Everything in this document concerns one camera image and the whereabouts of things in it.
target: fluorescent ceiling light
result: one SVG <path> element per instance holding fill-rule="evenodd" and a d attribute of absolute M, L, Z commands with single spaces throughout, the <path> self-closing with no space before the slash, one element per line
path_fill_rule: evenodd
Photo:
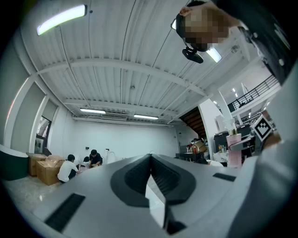
<path fill-rule="evenodd" d="M 49 20 L 45 21 L 44 23 L 42 23 L 40 26 L 37 27 L 37 34 L 41 35 L 47 30 L 65 21 L 85 16 L 87 12 L 86 9 L 87 9 L 87 6 L 79 5 L 69 10 L 66 10 L 62 13 L 59 13 L 58 15 L 55 15 L 54 17 L 50 18 Z"/>
<path fill-rule="evenodd" d="M 212 59 L 216 63 L 218 63 L 222 59 L 222 56 L 218 53 L 218 51 L 215 48 L 207 50 L 206 52 L 207 52 L 208 55 L 210 55 L 212 57 Z"/>
<path fill-rule="evenodd" d="M 157 120 L 158 119 L 158 117 L 143 116 L 143 115 L 138 115 L 138 114 L 135 114 L 134 117 L 146 118 L 146 119 L 153 119 L 153 120 Z"/>
<path fill-rule="evenodd" d="M 91 113 L 106 114 L 106 112 L 103 111 L 103 110 L 86 109 L 86 108 L 81 108 L 80 110 L 81 110 L 82 112 L 91 112 Z"/>
<path fill-rule="evenodd" d="M 176 19 L 174 19 L 174 21 L 172 22 L 171 28 L 176 30 Z"/>

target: black shirt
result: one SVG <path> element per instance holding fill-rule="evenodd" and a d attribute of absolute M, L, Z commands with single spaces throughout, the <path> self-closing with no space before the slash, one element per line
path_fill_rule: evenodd
<path fill-rule="evenodd" d="M 297 58 L 292 32 L 289 27 L 289 4 L 275 4 L 267 0 L 212 0 L 217 7 L 242 21 L 251 33 L 253 41 L 264 55 L 263 61 L 270 72 L 283 84 Z M 282 38 L 287 40 L 290 49 Z"/>
<path fill-rule="evenodd" d="M 102 165 L 102 157 L 99 153 L 96 154 L 96 156 L 93 158 L 92 155 L 89 155 L 89 160 L 91 160 L 91 164 L 94 165 L 98 161 L 100 161 L 100 164 Z"/>

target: cardboard box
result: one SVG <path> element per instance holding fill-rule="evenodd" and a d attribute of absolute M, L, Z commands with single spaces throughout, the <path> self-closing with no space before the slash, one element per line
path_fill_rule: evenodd
<path fill-rule="evenodd" d="M 50 155 L 44 161 L 37 161 L 37 177 L 46 185 L 58 183 L 57 174 L 64 161 L 63 158 L 57 155 Z"/>
<path fill-rule="evenodd" d="M 194 148 L 194 147 L 196 147 L 198 152 L 204 152 L 207 150 L 207 147 L 204 145 L 204 143 L 202 141 L 198 141 L 198 142 L 194 143 L 191 148 Z"/>
<path fill-rule="evenodd" d="M 47 157 L 43 154 L 26 153 L 28 155 L 28 172 L 31 176 L 36 176 L 36 162 L 45 160 Z"/>

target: metal railing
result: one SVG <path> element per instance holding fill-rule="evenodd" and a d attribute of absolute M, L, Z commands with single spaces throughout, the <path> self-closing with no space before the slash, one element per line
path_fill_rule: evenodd
<path fill-rule="evenodd" d="M 271 75 L 261 84 L 249 91 L 247 94 L 228 104 L 230 112 L 233 112 L 238 108 L 241 108 L 244 105 L 252 102 L 254 99 L 258 98 L 260 95 L 271 89 L 276 84 L 279 84 L 278 80 L 273 75 Z"/>

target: floor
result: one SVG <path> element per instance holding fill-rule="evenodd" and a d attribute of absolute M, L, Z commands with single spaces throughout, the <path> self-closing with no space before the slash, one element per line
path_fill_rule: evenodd
<path fill-rule="evenodd" d="M 46 185 L 37 177 L 27 176 L 25 178 L 6 181 L 3 184 L 7 188 L 13 202 L 18 208 L 33 212 L 51 192 L 59 188 L 60 183 Z M 149 199 L 150 213 L 155 221 L 162 227 L 164 218 L 164 196 L 158 189 L 152 176 L 147 182 L 146 198 Z"/>

